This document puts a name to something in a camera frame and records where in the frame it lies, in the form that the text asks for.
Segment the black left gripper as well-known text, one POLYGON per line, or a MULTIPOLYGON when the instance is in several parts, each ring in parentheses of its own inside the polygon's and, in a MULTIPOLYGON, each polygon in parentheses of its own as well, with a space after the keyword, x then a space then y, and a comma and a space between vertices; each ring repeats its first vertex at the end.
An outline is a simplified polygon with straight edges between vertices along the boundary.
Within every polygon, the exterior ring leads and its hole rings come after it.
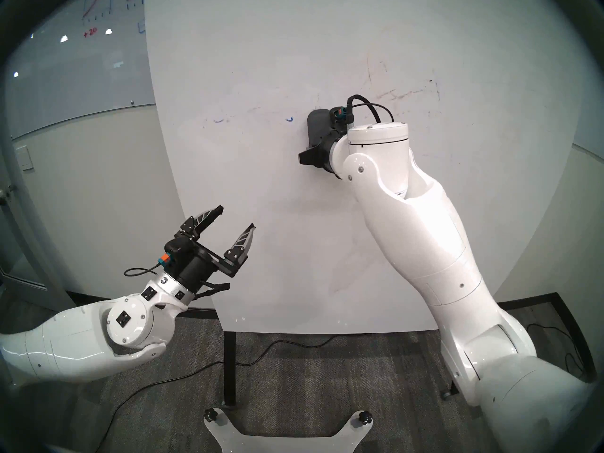
POLYGON ((230 283, 212 284, 208 280, 216 272, 233 277, 248 259, 252 238, 256 229, 253 223, 239 236, 234 245, 219 257, 214 252, 198 244, 200 235, 220 215, 223 206, 207 210, 197 216, 190 216, 177 232, 178 237, 186 237, 194 241, 190 248, 190 260, 179 272, 177 280, 192 294, 192 299, 209 297, 219 292, 230 290, 230 283))

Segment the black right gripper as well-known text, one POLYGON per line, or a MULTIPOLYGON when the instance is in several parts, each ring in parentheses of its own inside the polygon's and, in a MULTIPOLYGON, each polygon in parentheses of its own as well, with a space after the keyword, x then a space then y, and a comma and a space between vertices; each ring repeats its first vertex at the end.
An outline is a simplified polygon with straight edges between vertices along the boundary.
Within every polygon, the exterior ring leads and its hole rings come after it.
POLYGON ((321 168, 333 175, 338 175, 333 165, 333 151, 342 139, 347 140, 347 134, 326 132, 317 135, 310 132, 307 148, 298 154, 299 163, 321 168))

